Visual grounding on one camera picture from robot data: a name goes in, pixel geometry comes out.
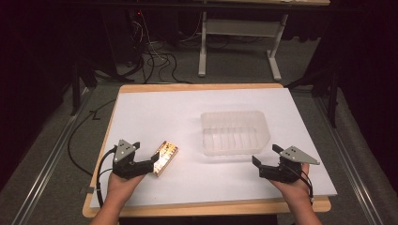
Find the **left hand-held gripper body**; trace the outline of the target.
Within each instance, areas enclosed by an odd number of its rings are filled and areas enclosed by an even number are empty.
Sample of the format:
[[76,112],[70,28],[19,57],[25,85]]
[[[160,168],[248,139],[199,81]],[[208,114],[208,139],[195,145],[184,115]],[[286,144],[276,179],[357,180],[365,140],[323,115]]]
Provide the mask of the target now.
[[131,179],[139,175],[152,173],[154,170],[154,163],[149,160],[135,161],[136,149],[133,148],[133,143],[125,140],[120,140],[115,149],[113,158],[113,173],[119,177]]

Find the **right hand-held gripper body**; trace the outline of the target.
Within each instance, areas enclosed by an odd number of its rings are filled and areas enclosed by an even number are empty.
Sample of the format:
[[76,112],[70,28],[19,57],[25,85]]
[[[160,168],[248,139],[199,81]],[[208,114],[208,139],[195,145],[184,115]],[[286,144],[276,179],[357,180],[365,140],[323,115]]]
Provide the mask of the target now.
[[300,179],[302,163],[320,164],[317,159],[298,149],[296,146],[290,146],[278,155],[279,163],[277,166],[269,166],[261,162],[262,166],[258,169],[261,178],[291,184]]

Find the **golden snack packet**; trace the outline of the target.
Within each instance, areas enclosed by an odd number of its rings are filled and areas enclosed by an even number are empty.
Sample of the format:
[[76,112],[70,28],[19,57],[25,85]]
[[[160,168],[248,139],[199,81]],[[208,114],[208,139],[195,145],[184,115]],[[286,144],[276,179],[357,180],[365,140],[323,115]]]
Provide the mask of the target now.
[[156,176],[160,176],[177,152],[178,147],[175,144],[164,141],[155,152],[155,154],[159,155],[159,159],[154,163],[153,173]]

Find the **person's right hand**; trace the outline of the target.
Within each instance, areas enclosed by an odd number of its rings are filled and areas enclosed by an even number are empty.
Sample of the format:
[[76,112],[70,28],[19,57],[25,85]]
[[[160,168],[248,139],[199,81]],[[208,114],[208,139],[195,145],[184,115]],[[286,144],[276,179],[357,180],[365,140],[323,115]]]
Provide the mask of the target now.
[[270,183],[282,193],[284,200],[291,207],[301,209],[304,206],[312,205],[309,196],[309,188],[306,185],[309,168],[310,166],[308,163],[302,163],[301,177],[292,184],[270,180]]

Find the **person's left hand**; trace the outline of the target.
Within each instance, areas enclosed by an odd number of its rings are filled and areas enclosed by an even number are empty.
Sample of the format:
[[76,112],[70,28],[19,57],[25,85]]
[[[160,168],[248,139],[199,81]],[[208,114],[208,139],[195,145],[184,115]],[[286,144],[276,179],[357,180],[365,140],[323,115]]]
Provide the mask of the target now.
[[113,172],[109,176],[106,203],[124,205],[132,196],[134,190],[144,179],[143,175],[126,179]]

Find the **clear plastic container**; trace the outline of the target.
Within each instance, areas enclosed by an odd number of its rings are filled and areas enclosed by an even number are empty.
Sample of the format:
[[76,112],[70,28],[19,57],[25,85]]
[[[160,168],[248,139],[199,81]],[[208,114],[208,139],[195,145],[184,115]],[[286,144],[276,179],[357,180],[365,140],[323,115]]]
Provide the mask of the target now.
[[258,154],[270,140],[268,122],[259,111],[205,112],[201,123],[204,153],[210,157]]

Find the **black metal stand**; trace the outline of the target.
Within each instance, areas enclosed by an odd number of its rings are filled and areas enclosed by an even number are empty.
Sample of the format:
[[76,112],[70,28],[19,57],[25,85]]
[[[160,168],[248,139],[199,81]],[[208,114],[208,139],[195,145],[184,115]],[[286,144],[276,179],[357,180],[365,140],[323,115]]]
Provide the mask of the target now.
[[335,128],[336,127],[336,107],[337,92],[338,92],[338,80],[339,80],[340,68],[336,66],[322,67],[317,71],[310,72],[304,75],[302,78],[297,79],[285,86],[289,90],[293,90],[299,86],[311,84],[312,96],[313,97],[328,97],[327,107],[327,118],[329,123]]
[[88,88],[94,88],[98,83],[93,68],[85,61],[76,61],[71,69],[72,115],[81,107],[81,82]]

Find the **metal floor rail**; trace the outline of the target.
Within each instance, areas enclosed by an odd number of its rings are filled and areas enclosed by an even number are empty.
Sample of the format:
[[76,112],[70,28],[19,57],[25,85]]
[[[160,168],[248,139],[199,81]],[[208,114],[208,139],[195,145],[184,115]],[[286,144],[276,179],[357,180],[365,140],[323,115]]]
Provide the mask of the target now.
[[340,136],[336,127],[332,126],[328,117],[328,110],[324,100],[320,97],[314,99],[315,105],[322,114],[324,121],[327,124],[331,137],[337,146],[339,159],[343,164],[344,171],[349,180],[357,200],[359,201],[362,212],[364,213],[369,225],[384,225],[381,216],[375,208],[374,201],[371,198],[368,188],[360,178],[359,171],[355,168],[354,162],[349,156],[349,152],[345,147],[342,137]]
[[11,225],[26,225],[28,219],[31,217],[32,212],[34,211],[39,198],[41,197],[42,192],[46,188],[54,169],[63,154],[63,147],[66,144],[67,140],[71,135],[71,131],[74,128],[76,121],[81,114],[82,107],[86,104],[89,98],[92,96],[93,88],[85,88],[82,92],[79,93],[79,97],[81,98],[81,105],[77,108],[77,110],[69,117],[68,122],[65,124],[62,132],[58,136],[56,143],[47,157],[40,173],[35,179],[34,184],[30,188],[22,206],[20,207],[17,215],[11,222]]

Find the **white desk frame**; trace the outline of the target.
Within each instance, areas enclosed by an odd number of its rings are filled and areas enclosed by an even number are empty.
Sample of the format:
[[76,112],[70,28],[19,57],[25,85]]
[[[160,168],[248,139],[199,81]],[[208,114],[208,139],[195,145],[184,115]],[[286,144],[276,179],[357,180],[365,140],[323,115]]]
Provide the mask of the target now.
[[261,37],[273,38],[273,46],[267,50],[267,59],[273,80],[280,82],[282,76],[276,61],[276,53],[287,24],[287,19],[287,14],[284,14],[277,22],[209,19],[207,13],[203,12],[198,76],[205,77],[207,74],[207,35]]

